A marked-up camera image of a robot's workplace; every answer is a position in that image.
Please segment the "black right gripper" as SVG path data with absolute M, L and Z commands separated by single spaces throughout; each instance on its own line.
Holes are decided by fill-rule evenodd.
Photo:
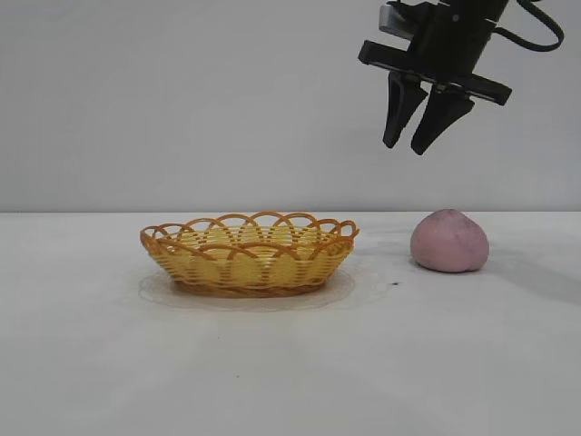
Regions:
M 363 64 L 392 71 L 383 134 L 388 148 L 396 145 L 428 96 L 420 80 L 461 92 L 431 88 L 411 140 L 417 155 L 424 154 L 446 129 L 473 109 L 475 103 L 467 94 L 499 105 L 507 102 L 509 87 L 474 74 L 506 6 L 505 2 L 387 2 L 380 7 L 379 30 L 409 41 L 408 48 L 401 50 L 366 40 L 359 51 Z

